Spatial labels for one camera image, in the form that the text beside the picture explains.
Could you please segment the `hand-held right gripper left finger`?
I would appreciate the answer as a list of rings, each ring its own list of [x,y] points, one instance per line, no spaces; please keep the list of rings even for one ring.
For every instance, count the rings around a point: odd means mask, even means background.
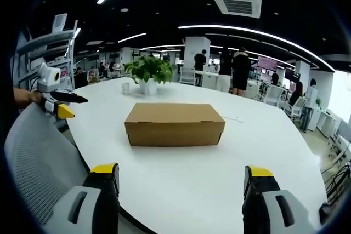
[[[119,166],[96,166],[55,204],[45,233],[118,233]]]

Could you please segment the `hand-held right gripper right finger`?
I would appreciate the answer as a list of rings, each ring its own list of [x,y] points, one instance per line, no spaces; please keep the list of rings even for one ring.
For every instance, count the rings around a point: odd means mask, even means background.
[[[269,170],[246,166],[243,196],[244,233],[315,233],[305,206]]]

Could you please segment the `person's left hand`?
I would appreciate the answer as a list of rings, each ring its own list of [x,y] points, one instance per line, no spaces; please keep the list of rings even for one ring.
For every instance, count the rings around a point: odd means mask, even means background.
[[[41,102],[42,94],[38,91],[30,91],[27,96],[29,103],[35,102],[39,104]]]

